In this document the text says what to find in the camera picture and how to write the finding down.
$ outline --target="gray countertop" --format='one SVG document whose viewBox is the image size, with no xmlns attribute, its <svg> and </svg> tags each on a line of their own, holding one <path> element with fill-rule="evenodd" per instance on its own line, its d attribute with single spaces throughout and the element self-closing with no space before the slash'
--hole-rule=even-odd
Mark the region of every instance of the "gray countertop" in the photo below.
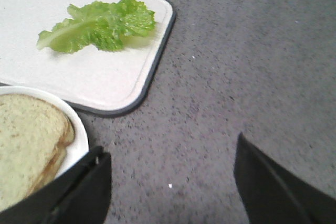
<svg viewBox="0 0 336 224">
<path fill-rule="evenodd" d="M 78 111 L 90 146 L 112 154 L 106 223 L 247 224 L 239 132 L 336 197 L 336 1 L 169 1 L 177 19 L 143 103 Z"/>
</svg>

